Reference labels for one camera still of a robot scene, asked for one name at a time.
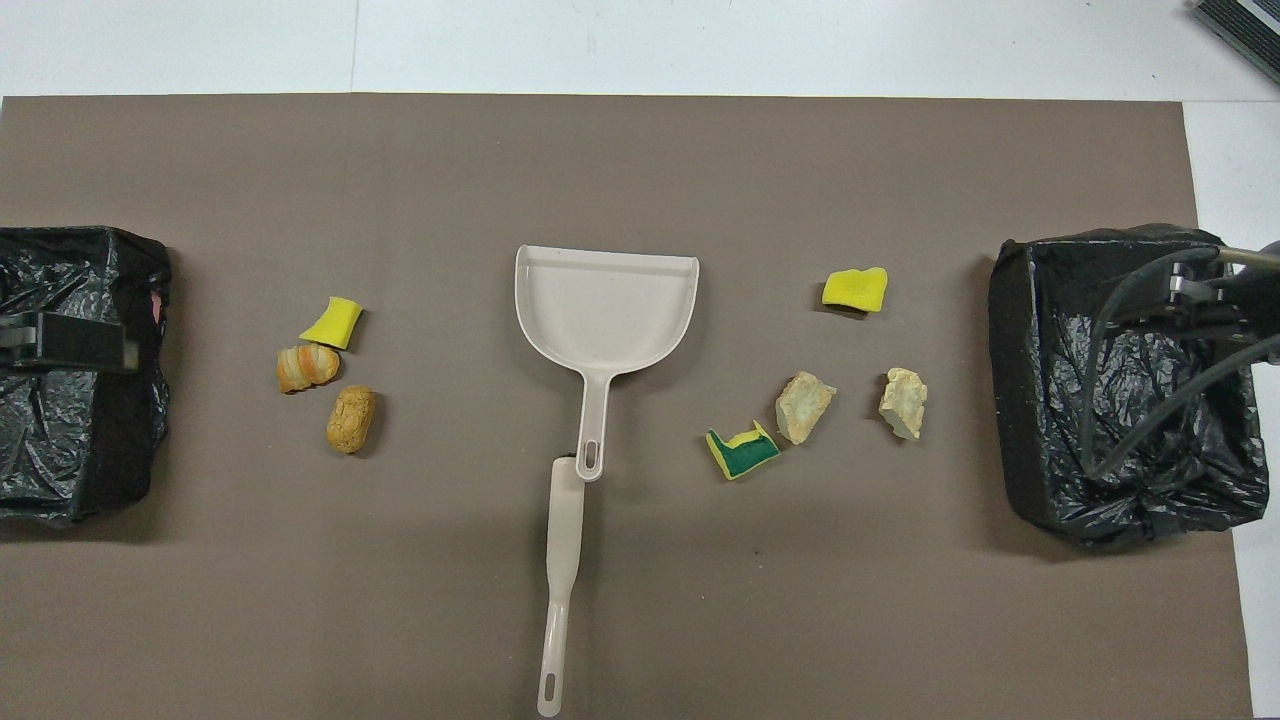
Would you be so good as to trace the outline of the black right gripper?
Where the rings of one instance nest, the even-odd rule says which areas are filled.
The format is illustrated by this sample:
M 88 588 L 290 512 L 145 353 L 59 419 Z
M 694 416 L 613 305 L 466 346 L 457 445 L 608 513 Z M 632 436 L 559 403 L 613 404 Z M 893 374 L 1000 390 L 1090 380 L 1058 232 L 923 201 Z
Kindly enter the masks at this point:
M 1217 343 L 1245 346 L 1276 337 L 1277 269 L 1244 265 L 1239 272 L 1224 270 L 1220 263 L 1172 263 L 1160 286 L 1164 300 L 1124 300 L 1108 319 L 1108 333 L 1204 333 L 1217 301 L 1224 301 L 1233 309 L 1231 320 Z

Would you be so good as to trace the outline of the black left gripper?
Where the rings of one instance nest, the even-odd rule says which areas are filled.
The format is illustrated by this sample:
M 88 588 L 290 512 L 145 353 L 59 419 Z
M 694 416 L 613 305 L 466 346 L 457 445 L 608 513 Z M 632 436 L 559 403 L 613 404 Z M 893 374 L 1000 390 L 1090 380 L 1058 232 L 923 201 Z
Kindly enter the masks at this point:
M 132 373 L 140 346 L 124 325 L 56 313 L 1 318 L 1 365 Z

